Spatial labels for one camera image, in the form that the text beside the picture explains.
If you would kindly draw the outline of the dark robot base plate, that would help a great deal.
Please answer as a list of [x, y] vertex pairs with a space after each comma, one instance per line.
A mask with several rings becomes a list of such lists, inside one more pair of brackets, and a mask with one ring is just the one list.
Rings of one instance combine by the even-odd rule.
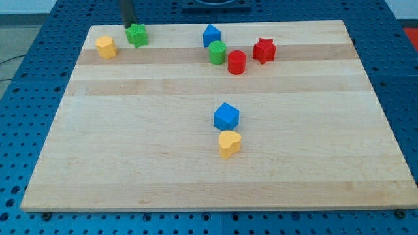
[[183, 12], [199, 10], [249, 10], [251, 0], [180, 0]]

